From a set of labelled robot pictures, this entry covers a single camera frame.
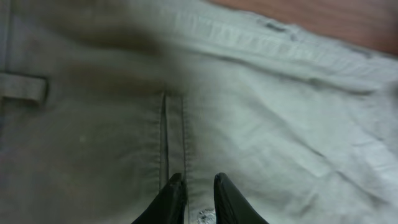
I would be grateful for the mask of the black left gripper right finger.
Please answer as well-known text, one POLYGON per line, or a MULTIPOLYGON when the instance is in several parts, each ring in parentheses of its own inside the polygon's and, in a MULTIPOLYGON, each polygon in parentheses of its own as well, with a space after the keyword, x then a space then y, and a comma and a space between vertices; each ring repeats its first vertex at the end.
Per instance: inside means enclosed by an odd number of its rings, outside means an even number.
POLYGON ((217 224, 269 224, 225 173, 215 175, 213 188, 217 224))

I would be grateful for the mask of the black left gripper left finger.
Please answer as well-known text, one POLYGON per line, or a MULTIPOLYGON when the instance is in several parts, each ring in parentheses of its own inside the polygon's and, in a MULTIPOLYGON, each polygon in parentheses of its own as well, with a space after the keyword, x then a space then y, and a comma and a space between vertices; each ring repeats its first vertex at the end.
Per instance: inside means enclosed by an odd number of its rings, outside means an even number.
POLYGON ((181 173, 175 173, 132 224, 183 224, 186 204, 185 179, 181 173))

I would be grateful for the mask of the khaki green shorts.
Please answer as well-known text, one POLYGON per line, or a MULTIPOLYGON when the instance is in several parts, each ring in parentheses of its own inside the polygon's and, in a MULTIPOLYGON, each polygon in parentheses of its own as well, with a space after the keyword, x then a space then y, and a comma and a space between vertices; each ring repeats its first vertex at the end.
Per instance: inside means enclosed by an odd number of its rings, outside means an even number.
POLYGON ((397 59, 204 1, 1 2, 1 222, 131 223, 226 173, 270 223, 397 222, 397 59))

